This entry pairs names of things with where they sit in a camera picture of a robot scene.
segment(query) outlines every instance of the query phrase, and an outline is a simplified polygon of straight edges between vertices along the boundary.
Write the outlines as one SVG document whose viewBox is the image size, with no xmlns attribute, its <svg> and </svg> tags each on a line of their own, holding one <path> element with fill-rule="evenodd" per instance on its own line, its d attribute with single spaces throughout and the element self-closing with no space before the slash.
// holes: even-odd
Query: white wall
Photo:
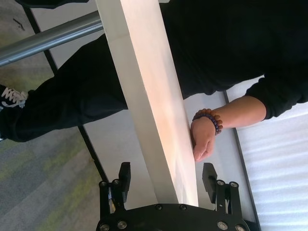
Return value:
<svg viewBox="0 0 308 231">
<path fill-rule="evenodd" d="M 95 1 L 90 0 L 87 4 L 72 3 L 55 10 L 34 9 L 33 13 L 41 30 L 46 30 L 95 10 Z M 79 47 L 96 39 L 101 34 L 102 31 L 96 32 L 51 49 L 57 66 L 60 67 Z M 212 96 L 199 94 L 185 100 L 190 120 L 197 110 L 217 108 L 224 103 L 222 93 L 215 93 Z M 131 162 L 132 180 L 126 207 L 135 208 L 156 203 L 129 111 L 122 111 L 108 118 L 86 124 L 85 128 L 109 179 L 117 177 L 121 162 Z M 244 218 L 254 221 L 248 189 L 231 130 L 225 130 L 217 137 L 215 153 L 205 161 L 214 164 L 218 177 L 222 180 L 236 181 L 240 184 Z M 202 167 L 202 163 L 196 165 L 199 204 L 201 207 L 212 209 L 201 180 Z"/>
<path fill-rule="evenodd" d="M 228 91 L 230 100 L 257 80 Z M 262 231 L 308 230 L 308 103 L 279 116 L 239 128 Z"/>
</svg>

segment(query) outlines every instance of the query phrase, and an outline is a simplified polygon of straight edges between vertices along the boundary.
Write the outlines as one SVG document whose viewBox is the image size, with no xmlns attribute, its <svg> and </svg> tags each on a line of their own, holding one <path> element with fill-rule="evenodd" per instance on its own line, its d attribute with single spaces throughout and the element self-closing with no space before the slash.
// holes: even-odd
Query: black pants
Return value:
<svg viewBox="0 0 308 231">
<path fill-rule="evenodd" d="M 186 78 L 181 65 L 176 66 L 183 97 L 201 91 L 197 83 Z M 28 141 L 123 109 L 127 105 L 103 35 L 80 48 L 53 78 L 29 92 L 23 109 L 4 108 L 0 112 L 0 134 L 13 141 Z"/>
</svg>

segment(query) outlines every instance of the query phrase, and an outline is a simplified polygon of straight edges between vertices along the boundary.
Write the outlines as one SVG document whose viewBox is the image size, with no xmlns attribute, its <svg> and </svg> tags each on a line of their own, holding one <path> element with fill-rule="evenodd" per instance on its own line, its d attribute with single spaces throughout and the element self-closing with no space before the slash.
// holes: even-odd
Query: beaded bracelet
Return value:
<svg viewBox="0 0 308 231">
<path fill-rule="evenodd" d="M 193 117 L 193 121 L 196 119 L 200 119 L 201 117 L 207 117 L 213 122 L 216 130 L 215 135 L 221 133 L 221 130 L 223 129 L 222 121 L 220 120 L 220 116 L 217 115 L 215 111 L 212 111 L 211 109 L 199 110 Z"/>
</svg>

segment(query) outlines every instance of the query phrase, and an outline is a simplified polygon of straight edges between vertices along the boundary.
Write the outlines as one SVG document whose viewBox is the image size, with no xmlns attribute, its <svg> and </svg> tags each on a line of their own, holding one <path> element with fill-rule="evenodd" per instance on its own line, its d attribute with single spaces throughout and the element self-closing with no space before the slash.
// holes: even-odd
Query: black sleeve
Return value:
<svg viewBox="0 0 308 231">
<path fill-rule="evenodd" d="M 266 107 L 265 119 L 278 117 L 297 103 L 308 101 L 308 67 L 264 75 L 246 95 L 259 99 Z"/>
</svg>

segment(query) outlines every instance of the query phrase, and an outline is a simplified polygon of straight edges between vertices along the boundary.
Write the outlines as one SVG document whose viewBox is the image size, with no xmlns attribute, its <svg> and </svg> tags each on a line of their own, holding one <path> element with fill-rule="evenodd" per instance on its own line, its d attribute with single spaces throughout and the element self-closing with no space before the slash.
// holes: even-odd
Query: hand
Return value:
<svg viewBox="0 0 308 231">
<path fill-rule="evenodd" d="M 191 135 L 193 138 L 193 156 L 195 161 L 202 161 L 213 153 L 215 133 L 215 126 L 209 118 L 202 117 L 192 122 Z"/>
</svg>

